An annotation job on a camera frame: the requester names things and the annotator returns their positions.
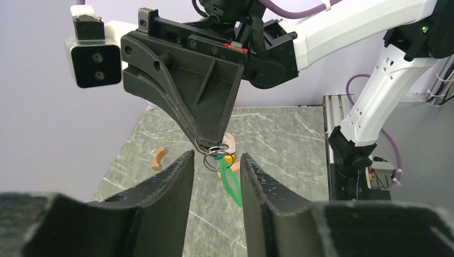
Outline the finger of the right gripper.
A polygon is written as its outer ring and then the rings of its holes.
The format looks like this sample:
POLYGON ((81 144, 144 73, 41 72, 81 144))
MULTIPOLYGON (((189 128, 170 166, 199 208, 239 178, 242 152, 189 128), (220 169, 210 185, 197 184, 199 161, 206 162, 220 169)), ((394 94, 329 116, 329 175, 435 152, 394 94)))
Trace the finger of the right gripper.
POLYGON ((170 75, 153 78, 135 66, 123 70, 124 90, 140 97, 165 111, 182 129, 184 134, 201 154, 208 153, 196 137, 196 120, 183 101, 176 84, 170 75))
POLYGON ((196 120, 197 140, 206 147, 222 142, 243 75, 239 64, 194 54, 145 33, 121 38, 122 58, 157 79, 170 75, 196 120))

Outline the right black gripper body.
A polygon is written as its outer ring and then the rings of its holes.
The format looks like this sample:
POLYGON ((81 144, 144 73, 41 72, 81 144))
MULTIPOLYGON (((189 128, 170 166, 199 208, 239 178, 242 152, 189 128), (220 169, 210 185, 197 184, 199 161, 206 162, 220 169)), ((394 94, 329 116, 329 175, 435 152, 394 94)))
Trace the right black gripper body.
POLYGON ((207 7, 199 21, 178 23, 160 17, 157 9, 138 10, 139 31, 204 54, 239 64, 243 79, 268 89, 298 76, 294 56, 295 32, 287 33, 277 20, 263 22, 263 7, 207 7))

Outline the green key tag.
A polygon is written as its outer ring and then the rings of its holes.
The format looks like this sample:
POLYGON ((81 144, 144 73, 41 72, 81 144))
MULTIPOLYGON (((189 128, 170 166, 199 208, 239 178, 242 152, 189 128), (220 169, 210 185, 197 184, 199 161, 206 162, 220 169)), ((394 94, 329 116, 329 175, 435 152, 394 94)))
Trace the green key tag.
POLYGON ((240 180, 237 177, 237 173, 234 173, 230 166, 232 166, 232 164, 228 164, 225 158, 219 160, 218 161, 219 175, 227 194, 239 208, 242 208, 243 201, 240 180))

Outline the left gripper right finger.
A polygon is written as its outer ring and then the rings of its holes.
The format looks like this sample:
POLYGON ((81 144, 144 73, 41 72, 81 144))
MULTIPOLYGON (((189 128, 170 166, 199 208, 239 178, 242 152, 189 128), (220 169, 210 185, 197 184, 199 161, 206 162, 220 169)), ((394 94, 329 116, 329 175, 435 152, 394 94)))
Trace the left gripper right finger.
POLYGON ((453 215, 421 203, 310 201, 240 159, 248 256, 453 256, 453 215))

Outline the silver key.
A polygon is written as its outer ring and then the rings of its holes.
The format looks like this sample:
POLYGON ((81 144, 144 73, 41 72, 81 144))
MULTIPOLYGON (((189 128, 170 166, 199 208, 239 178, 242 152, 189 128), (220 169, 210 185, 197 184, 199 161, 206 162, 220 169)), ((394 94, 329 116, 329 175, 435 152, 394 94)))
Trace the silver key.
POLYGON ((220 147, 222 155, 233 155, 236 152, 236 143, 233 135, 227 132, 224 133, 220 147))

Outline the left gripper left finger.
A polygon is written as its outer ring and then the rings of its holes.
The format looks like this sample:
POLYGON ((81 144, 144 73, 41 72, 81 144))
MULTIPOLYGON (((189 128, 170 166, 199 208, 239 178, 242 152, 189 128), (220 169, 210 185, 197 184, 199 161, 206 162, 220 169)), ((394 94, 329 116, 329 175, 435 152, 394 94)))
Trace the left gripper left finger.
POLYGON ((56 194, 27 235, 22 256, 182 256, 194 151, 102 202, 56 194))

